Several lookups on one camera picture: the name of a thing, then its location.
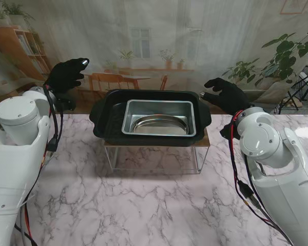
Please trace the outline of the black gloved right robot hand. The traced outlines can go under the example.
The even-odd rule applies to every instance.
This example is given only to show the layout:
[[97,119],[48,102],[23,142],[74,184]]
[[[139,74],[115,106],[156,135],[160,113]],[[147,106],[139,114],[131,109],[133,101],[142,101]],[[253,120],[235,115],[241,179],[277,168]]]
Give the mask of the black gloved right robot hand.
[[229,115],[234,115],[240,110],[246,110],[253,106],[240,88],[222,78],[211,79],[204,84],[204,87],[212,88],[214,92],[219,92],[219,94],[201,92],[200,97]]

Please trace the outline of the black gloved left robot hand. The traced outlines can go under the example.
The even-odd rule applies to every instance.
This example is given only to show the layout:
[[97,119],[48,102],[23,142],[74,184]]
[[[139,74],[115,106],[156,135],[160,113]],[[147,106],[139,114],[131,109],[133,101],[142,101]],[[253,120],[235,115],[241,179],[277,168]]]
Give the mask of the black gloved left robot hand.
[[45,88],[53,93],[66,93],[81,85],[84,74],[81,72],[89,64],[88,58],[71,59],[56,64],[51,70],[48,79],[44,83]]

